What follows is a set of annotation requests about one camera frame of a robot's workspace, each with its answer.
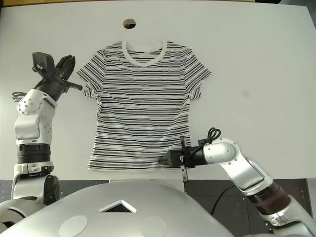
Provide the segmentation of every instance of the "t-shirt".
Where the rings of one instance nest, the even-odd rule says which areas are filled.
[[[88,169],[166,169],[159,162],[190,144],[190,100],[211,72],[186,46],[117,42],[78,71],[84,95],[97,100],[97,130]]]

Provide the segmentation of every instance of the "circular hole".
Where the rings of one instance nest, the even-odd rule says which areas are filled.
[[[133,29],[136,26],[136,21],[134,19],[126,19],[123,22],[123,26],[126,29]]]

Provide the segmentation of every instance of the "vent grille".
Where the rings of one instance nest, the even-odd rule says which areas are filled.
[[[104,212],[131,212],[130,210],[128,210],[125,206],[123,206],[122,204],[119,204],[115,207],[112,207],[111,209],[104,211]]]
[[[136,208],[124,200],[118,200],[110,205],[107,205],[99,210],[99,212],[125,212],[136,213]]]

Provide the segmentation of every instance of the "dark floor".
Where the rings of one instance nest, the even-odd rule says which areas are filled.
[[[61,197],[91,185],[107,182],[107,180],[60,181]],[[306,179],[276,180],[276,182],[312,214]],[[190,180],[185,184],[185,192],[211,212],[220,193],[231,185],[228,180]],[[0,202],[10,199],[11,187],[12,180],[0,180]],[[269,231],[258,211],[237,188],[232,188],[223,195],[213,216],[236,237]]]

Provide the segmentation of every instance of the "t-shirt sleeve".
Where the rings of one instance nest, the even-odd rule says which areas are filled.
[[[83,94],[95,99],[103,84],[105,74],[105,59],[102,51],[98,50],[92,59],[79,69],[77,74],[85,83]]]
[[[195,57],[190,49],[184,69],[184,83],[189,99],[198,99],[201,96],[201,85],[211,72]]]

